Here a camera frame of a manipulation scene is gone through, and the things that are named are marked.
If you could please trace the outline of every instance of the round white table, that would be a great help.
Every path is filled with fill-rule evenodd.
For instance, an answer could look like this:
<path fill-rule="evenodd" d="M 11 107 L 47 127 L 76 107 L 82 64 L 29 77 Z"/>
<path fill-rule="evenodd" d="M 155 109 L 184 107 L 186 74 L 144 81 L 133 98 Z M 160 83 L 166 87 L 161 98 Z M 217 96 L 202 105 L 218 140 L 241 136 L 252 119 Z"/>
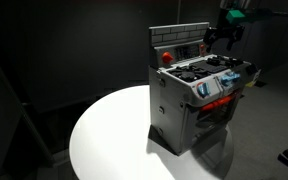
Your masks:
<path fill-rule="evenodd" d="M 149 139 L 149 86 L 109 94 L 88 108 L 70 139 L 70 158 L 80 180 L 222 179 L 233 159 L 228 127 L 181 156 Z"/>

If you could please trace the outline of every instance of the dark background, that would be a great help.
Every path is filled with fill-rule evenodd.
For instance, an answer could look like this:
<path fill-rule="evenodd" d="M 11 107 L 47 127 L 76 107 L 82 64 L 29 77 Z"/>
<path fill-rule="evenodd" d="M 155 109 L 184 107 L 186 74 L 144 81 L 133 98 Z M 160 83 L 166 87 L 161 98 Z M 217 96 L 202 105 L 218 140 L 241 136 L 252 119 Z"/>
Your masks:
<path fill-rule="evenodd" d="M 148 27 L 178 20 L 215 26 L 219 4 L 220 0 L 181 0 L 179 8 L 178 0 L 0 0 L 0 66 L 19 101 L 32 105 L 27 111 L 37 127 L 45 130 L 43 123 L 65 124 L 59 118 L 65 108 L 147 84 Z M 288 12 L 288 1 L 254 0 L 250 7 Z M 288 18 L 245 26 L 242 41 L 231 52 L 221 40 L 214 53 L 242 57 L 263 72 L 288 62 Z M 0 124 L 12 124 L 7 131 L 0 128 L 0 166 L 19 119 L 13 96 L 0 80 Z M 52 131 L 42 133 L 45 139 L 51 135 Z"/>

